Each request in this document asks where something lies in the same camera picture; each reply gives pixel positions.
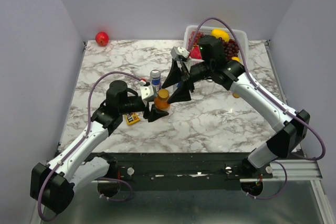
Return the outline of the clear glass jar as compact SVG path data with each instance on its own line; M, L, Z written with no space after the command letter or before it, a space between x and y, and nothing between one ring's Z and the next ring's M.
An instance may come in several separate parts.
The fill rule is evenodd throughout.
M216 83L212 79L206 79L201 82L201 94L209 95L214 92Z

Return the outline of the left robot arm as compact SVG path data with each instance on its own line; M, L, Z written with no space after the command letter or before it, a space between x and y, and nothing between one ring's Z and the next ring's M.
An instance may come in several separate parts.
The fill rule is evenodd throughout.
M105 101L89 115L88 125L81 134L47 164L38 163L33 168L30 196L37 200L38 206L59 214L87 184L101 177L112 179L117 171L113 159L98 156L86 162L86 158L118 128L123 115L141 112L148 122L167 116L168 112L149 104L155 96L149 84L136 92L122 80L110 83Z

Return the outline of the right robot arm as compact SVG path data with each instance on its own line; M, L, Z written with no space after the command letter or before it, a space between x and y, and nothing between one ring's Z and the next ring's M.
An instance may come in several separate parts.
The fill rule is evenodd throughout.
M187 49L172 48L172 65L162 87L167 88L176 83L180 86L167 102L171 104L191 100L194 84L207 78L244 99L276 132L266 143L254 149L241 165L241 171L246 177L255 177L267 163L288 157L304 139L310 115L305 110L297 112L281 103L256 82L240 62L227 60L220 39L204 36L198 45L203 60L197 64L191 63Z

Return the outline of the orange juice bottle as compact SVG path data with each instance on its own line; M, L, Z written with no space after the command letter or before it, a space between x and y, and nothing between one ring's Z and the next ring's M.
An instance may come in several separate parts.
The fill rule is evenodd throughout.
M159 97L158 97L158 95L157 95L157 97L154 99L154 105L155 105L155 107L157 108L157 109L159 109L159 110L162 110L162 111L169 111L169 109L170 109L170 104L168 104L168 99L165 99L165 100L163 100L163 99L160 99Z

